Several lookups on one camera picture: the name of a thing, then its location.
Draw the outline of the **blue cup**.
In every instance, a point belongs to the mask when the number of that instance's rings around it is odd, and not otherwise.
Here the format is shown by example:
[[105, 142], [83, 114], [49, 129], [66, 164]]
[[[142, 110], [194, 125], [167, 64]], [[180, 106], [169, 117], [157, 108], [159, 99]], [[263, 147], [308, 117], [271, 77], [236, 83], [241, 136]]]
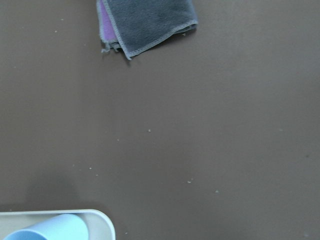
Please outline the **blue cup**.
[[60, 214], [11, 232], [6, 240], [88, 240], [89, 229], [79, 216]]

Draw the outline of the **grey folded cloth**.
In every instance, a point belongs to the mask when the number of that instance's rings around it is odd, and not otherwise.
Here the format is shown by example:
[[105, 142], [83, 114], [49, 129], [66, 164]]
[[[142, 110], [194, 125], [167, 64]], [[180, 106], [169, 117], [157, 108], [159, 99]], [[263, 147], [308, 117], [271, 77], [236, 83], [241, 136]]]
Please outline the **grey folded cloth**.
[[118, 40], [130, 60], [175, 34], [196, 28], [198, 18], [190, 0], [103, 0]]

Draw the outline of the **purple cloth under grey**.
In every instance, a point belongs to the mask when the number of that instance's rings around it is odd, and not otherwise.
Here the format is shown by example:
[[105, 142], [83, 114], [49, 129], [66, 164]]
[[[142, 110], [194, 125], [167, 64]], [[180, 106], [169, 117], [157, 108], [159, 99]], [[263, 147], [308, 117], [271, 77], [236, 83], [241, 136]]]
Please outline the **purple cloth under grey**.
[[99, 23], [99, 37], [103, 45], [101, 52], [107, 53], [110, 50], [117, 52], [119, 48], [118, 39], [103, 0], [96, 1], [96, 10]]

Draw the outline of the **cream rabbit tray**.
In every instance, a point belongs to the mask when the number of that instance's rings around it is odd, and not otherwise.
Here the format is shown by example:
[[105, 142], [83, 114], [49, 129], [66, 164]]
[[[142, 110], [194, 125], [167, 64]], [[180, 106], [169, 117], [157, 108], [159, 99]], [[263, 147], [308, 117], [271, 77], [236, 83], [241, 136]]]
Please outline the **cream rabbit tray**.
[[2, 240], [115, 240], [110, 218], [96, 209], [0, 213]]

